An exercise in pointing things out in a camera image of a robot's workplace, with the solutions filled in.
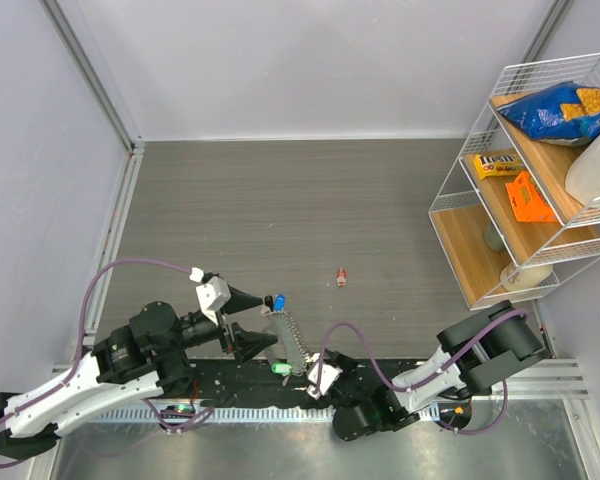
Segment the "keychain with keys and strap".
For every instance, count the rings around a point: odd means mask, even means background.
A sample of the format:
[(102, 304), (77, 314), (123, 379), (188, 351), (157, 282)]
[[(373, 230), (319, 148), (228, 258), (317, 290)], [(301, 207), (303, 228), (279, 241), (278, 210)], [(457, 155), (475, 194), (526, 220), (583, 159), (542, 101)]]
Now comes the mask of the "keychain with keys and strap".
[(286, 297), (277, 295), (264, 297), (261, 314), (269, 319), (269, 330), (282, 342), (286, 353), (286, 363), (291, 366), (289, 375), (304, 376), (309, 367), (311, 353), (304, 341), (298, 324), (290, 313), (285, 310)]

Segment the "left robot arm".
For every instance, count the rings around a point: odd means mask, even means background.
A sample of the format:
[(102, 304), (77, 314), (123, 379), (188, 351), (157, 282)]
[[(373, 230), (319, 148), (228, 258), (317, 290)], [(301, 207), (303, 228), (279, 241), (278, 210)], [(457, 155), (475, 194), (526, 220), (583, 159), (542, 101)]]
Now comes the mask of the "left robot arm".
[(234, 313), (272, 308), (272, 296), (210, 284), (198, 287), (197, 295), (200, 310), (178, 316), (166, 302), (149, 303), (128, 324), (85, 349), (70, 371), (27, 393), (0, 392), (0, 456), (28, 460), (113, 409), (191, 393), (197, 376), (187, 356), (190, 348), (216, 341), (244, 363), (277, 342), (273, 334), (225, 322)]

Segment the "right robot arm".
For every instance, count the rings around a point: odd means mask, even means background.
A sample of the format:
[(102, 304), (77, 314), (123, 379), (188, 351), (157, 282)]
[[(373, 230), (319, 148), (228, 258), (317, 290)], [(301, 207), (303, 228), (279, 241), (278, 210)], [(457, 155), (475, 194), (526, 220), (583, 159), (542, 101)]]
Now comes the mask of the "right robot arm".
[(509, 301), (447, 328), (437, 335), (440, 346), (419, 367), (387, 377), (364, 343), (380, 384), (336, 407), (336, 436), (353, 441), (377, 432), (398, 431), (419, 420), (419, 411), (449, 394), (467, 400), (549, 357), (526, 322), (526, 312)]

